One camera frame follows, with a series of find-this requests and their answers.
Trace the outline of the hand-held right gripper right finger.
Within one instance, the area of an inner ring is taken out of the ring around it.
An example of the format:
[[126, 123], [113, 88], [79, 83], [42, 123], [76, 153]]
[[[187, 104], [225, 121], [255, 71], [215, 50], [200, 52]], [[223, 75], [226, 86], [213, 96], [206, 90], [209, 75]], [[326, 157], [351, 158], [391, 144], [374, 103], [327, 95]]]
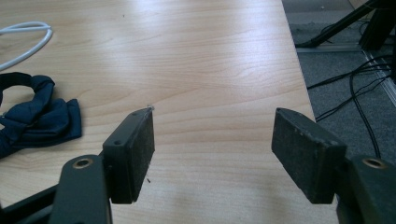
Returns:
[[276, 110], [272, 151], [311, 203], [331, 203], [347, 145], [304, 114]]

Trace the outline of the black stand leg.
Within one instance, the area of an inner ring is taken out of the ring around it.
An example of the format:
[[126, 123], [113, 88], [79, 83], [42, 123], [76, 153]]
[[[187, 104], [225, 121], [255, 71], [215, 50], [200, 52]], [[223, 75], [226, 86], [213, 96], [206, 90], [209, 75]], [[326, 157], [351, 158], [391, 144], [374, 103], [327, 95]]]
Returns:
[[369, 14], [373, 10], [378, 9], [380, 6], [383, 5], [383, 1], [384, 0], [368, 0], [366, 3], [362, 4], [357, 9], [347, 14], [340, 21], [330, 25], [319, 35], [311, 38], [310, 40], [304, 43], [298, 43], [295, 45], [295, 47], [297, 49], [312, 49], [318, 47], [319, 45], [329, 40], [331, 37], [337, 35], [341, 31], [346, 29], [349, 25], [351, 25], [355, 21], [358, 21], [363, 16]]

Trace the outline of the dark blue bow tie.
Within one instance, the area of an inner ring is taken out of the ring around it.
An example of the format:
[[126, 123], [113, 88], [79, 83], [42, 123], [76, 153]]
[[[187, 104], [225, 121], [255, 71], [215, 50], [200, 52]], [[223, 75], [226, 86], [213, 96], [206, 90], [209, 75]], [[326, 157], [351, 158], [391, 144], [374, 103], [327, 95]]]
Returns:
[[0, 159], [21, 149], [50, 147], [82, 136], [78, 100], [52, 99], [55, 83], [50, 77], [0, 74], [0, 104], [3, 91], [14, 86], [29, 87], [35, 95], [0, 116]]

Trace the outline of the black stand base block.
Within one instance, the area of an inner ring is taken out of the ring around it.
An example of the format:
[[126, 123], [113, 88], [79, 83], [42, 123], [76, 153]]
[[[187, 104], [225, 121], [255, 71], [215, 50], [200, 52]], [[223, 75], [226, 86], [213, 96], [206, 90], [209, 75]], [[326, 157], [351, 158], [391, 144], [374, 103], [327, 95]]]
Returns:
[[363, 50], [379, 50], [396, 25], [396, 8], [376, 9], [359, 42]]

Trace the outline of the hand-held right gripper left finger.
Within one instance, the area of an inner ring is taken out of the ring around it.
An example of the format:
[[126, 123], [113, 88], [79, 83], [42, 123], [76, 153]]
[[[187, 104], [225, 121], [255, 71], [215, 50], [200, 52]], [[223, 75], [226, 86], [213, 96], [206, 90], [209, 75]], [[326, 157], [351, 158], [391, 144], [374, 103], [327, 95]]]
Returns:
[[129, 114], [103, 143], [111, 202], [137, 201], [155, 151], [152, 107]]

